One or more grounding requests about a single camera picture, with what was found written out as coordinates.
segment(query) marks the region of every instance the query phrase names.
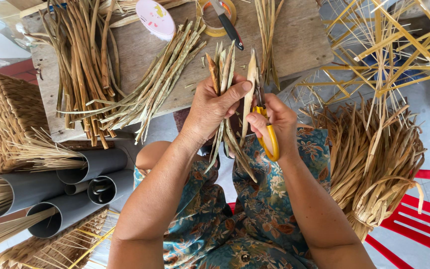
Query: scissors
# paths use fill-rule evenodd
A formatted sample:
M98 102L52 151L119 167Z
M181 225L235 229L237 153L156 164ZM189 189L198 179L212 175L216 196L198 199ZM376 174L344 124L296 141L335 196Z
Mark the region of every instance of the scissors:
M258 72L258 77L255 81L255 95L257 98L257 105L253 107L253 112L262 114L267 120L269 120L268 114L267 114L267 108L265 106L265 103L266 103L265 91L263 89L264 81L261 76L260 61L258 60L257 49L255 48L255 46L252 46L251 53L252 55L255 54L255 60L257 62L257 72ZM270 158L270 160L272 160L273 162L276 162L279 159L278 139L276 137L275 130L273 130L273 125L271 123L267 123L267 129L268 129L271 145L273 146L273 154L270 152L270 150L267 149L264 136L259 138L258 141L260 142L260 145L265 149L265 152L268 158Z

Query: knife handle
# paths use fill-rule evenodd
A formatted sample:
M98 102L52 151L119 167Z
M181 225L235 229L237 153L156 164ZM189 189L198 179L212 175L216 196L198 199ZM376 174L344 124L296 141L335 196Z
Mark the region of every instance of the knife handle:
M240 35L236 31L235 27L233 26L232 22L228 19L228 17L224 14L218 16L218 19L220 19L220 22L222 22L223 28L225 28L226 33L228 34L228 37L230 37L231 40L235 40L235 46L239 50L243 50L243 42L240 38Z

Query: woman's right hand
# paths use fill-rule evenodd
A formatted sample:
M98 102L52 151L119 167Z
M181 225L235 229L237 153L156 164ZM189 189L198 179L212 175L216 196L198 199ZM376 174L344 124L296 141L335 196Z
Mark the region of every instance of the woman's right hand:
M247 121L250 123L251 130L258 138L269 137L267 123L271 123L278 138L280 160L292 158L293 155L299 156L296 144L297 116L295 111L272 93L265 94L265 101L269 121L259 113L249 113ZM271 151L271 143L268 143L267 147Z

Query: dress button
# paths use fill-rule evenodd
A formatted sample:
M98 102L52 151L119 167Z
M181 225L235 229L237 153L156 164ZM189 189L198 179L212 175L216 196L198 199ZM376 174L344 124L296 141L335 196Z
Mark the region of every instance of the dress button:
M250 255L248 255L248 254L243 254L242 255L242 261L243 262L248 262L249 260L250 260Z

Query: woman's left hand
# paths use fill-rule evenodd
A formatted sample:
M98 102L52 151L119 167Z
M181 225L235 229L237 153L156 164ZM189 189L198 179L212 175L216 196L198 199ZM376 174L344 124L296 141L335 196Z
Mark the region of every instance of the woman's left hand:
M188 135L200 146L210 139L224 118L229 118L240 105L239 100L251 89L251 82L237 73L233 76L233 86L221 96L213 88L212 78L202 80L195 92L181 133Z

